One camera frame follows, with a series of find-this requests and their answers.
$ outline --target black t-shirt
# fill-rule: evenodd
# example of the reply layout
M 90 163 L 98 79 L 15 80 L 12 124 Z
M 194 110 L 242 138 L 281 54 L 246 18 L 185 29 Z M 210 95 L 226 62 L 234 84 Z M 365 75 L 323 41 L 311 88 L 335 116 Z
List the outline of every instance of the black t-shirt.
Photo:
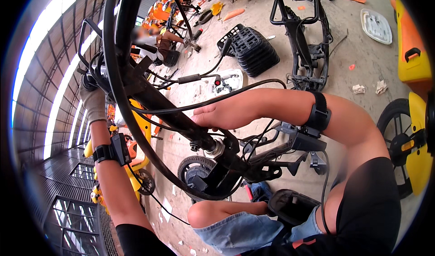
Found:
M 337 212 L 337 235 L 319 234 L 284 246 L 242 253 L 259 255 L 385 255 L 395 245 L 401 218 L 393 164 L 385 157 L 358 167 L 346 183 Z M 149 230 L 135 225 L 116 227 L 126 256 L 152 251 L 174 255 Z

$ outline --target blue shoe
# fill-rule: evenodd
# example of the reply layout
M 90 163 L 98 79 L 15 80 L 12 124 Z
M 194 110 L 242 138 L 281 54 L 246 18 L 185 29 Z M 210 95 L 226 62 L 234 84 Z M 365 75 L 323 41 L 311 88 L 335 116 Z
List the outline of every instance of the blue shoe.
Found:
M 271 188 L 266 183 L 266 181 L 262 181 L 260 183 L 253 183 L 251 186 L 252 191 L 252 202 L 266 201 L 269 202 L 269 199 L 272 197 L 273 193 L 271 192 Z

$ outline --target blue jeans shorts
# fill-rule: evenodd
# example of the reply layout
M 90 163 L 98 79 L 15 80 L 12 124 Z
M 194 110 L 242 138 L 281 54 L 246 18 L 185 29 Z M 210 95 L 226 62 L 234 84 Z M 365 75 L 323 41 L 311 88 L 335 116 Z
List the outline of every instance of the blue jeans shorts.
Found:
M 313 235 L 322 234 L 316 223 L 314 207 L 307 221 L 284 235 L 282 243 L 294 242 Z M 284 225 L 271 220 L 267 215 L 236 213 L 210 226 L 193 229 L 204 243 L 226 256 L 233 256 L 264 246 L 270 246 Z

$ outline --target white paper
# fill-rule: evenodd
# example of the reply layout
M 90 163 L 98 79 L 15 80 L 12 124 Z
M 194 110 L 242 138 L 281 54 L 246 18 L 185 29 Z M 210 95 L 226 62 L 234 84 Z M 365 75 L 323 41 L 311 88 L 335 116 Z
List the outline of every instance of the white paper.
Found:
M 384 80 L 381 80 L 380 82 L 378 82 L 375 93 L 377 95 L 381 95 L 382 93 L 385 93 L 387 88 L 388 88 L 387 84 L 384 82 Z
M 167 200 L 166 197 L 164 197 L 163 199 L 163 203 L 162 203 L 163 207 L 166 208 L 166 210 L 170 213 L 172 213 L 172 206 L 169 204 L 169 201 Z M 166 212 L 163 208 L 162 208 L 162 215 L 163 217 L 166 219 L 166 222 L 169 223 L 169 219 L 171 218 L 171 215 Z
M 354 85 L 352 86 L 352 91 L 354 92 L 354 94 L 364 94 L 365 93 L 365 87 L 363 85 Z

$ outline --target gloved hand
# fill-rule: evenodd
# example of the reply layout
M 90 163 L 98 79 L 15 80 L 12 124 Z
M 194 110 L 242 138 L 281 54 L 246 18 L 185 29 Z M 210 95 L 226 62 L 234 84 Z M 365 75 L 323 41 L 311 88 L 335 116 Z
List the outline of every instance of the gloved hand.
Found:
M 83 107 L 87 109 L 89 123 L 97 120 L 106 120 L 105 94 L 101 88 L 88 91 L 83 86 L 83 77 L 80 76 L 79 96 L 83 101 Z

